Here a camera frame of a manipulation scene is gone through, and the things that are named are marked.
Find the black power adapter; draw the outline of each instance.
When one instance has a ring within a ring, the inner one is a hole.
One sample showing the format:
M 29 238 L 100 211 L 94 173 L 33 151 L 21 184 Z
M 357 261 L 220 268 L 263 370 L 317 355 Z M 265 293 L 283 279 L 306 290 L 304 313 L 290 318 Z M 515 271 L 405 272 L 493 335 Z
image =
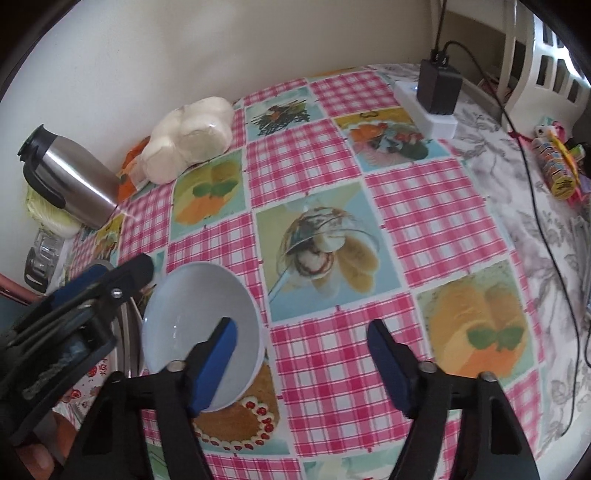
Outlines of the black power adapter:
M 427 112 L 453 115 L 461 88 L 462 74 L 447 63 L 447 56 L 436 53 L 421 61 L 417 100 Z

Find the white bowl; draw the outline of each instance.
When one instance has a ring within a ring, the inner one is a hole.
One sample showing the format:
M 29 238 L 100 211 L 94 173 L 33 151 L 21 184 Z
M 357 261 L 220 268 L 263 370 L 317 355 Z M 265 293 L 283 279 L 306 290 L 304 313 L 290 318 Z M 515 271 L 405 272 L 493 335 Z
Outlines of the white bowl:
M 221 410 L 239 400 L 261 368 L 261 315 L 250 292 L 224 267 L 189 263 L 156 286 L 144 315 L 142 347 L 152 373 L 172 360 L 184 360 L 196 343 L 209 338 L 222 317 L 236 322 L 236 349 L 204 411 Z

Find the blue gripper pad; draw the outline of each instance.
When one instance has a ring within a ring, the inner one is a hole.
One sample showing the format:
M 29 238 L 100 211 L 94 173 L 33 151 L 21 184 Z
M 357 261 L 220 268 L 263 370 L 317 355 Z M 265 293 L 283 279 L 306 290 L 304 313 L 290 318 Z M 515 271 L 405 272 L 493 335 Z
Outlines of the blue gripper pad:
M 405 416 L 411 413 L 411 380 L 398 362 L 395 352 L 399 347 L 408 347 L 396 343 L 381 320 L 373 320 L 368 326 L 368 348 L 374 360 L 386 392 L 394 407 Z
M 202 410 L 210 406 L 236 348 L 237 338 L 236 322 L 231 319 L 193 383 L 193 392 L 189 403 L 192 415 L 197 416 Z

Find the power strip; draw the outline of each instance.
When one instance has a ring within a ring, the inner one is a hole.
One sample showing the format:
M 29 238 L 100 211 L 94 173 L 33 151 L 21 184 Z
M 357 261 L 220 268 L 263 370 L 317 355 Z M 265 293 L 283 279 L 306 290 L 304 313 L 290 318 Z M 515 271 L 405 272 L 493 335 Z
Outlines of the power strip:
M 425 138 L 449 139 L 456 134 L 457 120 L 453 115 L 434 115 L 417 100 L 417 82 L 396 82 L 394 96 L 408 112 Z

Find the black thermos lid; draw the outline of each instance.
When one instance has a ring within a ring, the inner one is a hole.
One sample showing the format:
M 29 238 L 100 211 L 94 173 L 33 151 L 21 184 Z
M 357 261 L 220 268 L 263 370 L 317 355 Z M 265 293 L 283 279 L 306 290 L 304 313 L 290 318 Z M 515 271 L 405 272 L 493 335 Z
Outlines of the black thermos lid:
M 40 160 L 56 138 L 56 134 L 45 130 L 41 124 L 25 140 L 17 155 L 21 157 L 21 161 L 27 161 L 32 155 Z

